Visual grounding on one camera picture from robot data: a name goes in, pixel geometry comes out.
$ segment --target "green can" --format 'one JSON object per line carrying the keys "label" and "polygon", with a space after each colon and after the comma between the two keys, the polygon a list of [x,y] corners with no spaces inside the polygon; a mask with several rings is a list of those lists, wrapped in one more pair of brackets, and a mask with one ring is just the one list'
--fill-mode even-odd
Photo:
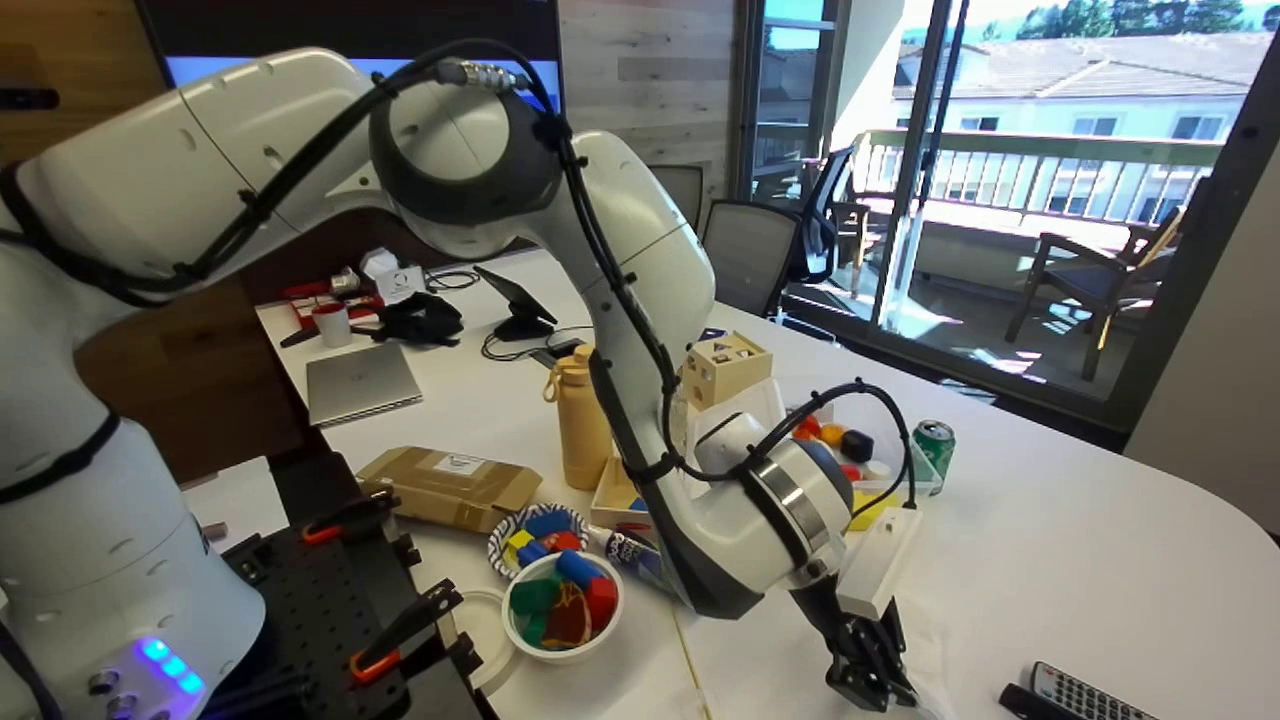
{"label": "green can", "polygon": [[913,439],[920,446],[920,455],[933,464],[936,470],[936,488],[949,480],[952,455],[955,455],[955,433],[942,421],[923,421],[913,426]]}

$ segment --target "blue light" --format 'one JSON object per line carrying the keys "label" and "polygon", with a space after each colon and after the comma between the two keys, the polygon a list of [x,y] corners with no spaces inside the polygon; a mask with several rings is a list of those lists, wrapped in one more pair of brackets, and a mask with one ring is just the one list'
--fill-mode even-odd
{"label": "blue light", "polygon": [[160,663],[160,673],[165,673],[165,677],[182,677],[187,663],[182,663],[178,655],[168,655],[168,660]]}
{"label": "blue light", "polygon": [[195,673],[178,677],[177,688],[182,688],[187,696],[204,693],[204,678]]}
{"label": "blue light", "polygon": [[165,639],[142,639],[142,655],[148,655],[151,663],[165,663],[171,653],[168,653]]}

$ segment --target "roof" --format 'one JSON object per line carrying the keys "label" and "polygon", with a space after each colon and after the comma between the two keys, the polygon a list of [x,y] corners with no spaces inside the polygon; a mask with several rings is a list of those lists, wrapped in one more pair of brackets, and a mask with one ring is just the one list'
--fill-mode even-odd
{"label": "roof", "polygon": [[1272,31],[962,43],[952,96],[1245,96]]}

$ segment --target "notebook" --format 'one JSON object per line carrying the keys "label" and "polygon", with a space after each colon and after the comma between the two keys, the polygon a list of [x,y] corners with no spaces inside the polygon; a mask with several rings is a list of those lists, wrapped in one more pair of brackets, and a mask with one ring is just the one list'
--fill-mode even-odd
{"label": "notebook", "polygon": [[396,403],[416,403],[421,387],[400,342],[377,342],[349,356],[308,365],[313,426],[373,415]]}

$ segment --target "white table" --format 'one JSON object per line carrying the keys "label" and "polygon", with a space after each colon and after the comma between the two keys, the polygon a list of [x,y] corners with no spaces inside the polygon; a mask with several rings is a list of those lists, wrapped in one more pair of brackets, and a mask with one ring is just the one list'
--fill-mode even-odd
{"label": "white table", "polygon": [[[489,266],[540,297],[558,327],[588,322],[584,305],[545,250]],[[540,500],[584,509],[558,474],[555,410],[540,401],[535,359],[480,359],[480,334],[502,301],[476,283],[446,297],[462,309],[462,342],[409,353],[424,401],[323,426],[365,469],[396,442],[428,442],[545,470]],[[258,309],[271,341],[286,309]],[[1002,716],[994,696],[1033,660],[1050,660],[1157,716],[1277,716],[1280,685],[1280,550],[1245,510],[1197,484],[985,409],[949,387],[873,365],[833,342],[717,309],[776,353],[788,403],[813,387],[865,376],[905,415],[949,421],[961,436],[942,497],[926,500],[898,607],[923,716]],[[290,385],[332,346],[280,353]],[[892,442],[869,401],[838,401],[836,421]],[[416,528],[421,582],[500,589],[480,534]],[[502,716],[855,716],[825,688],[829,653],[784,589],[744,620],[700,620],[643,582],[628,582],[619,637],[584,669],[523,660],[492,704]]]}

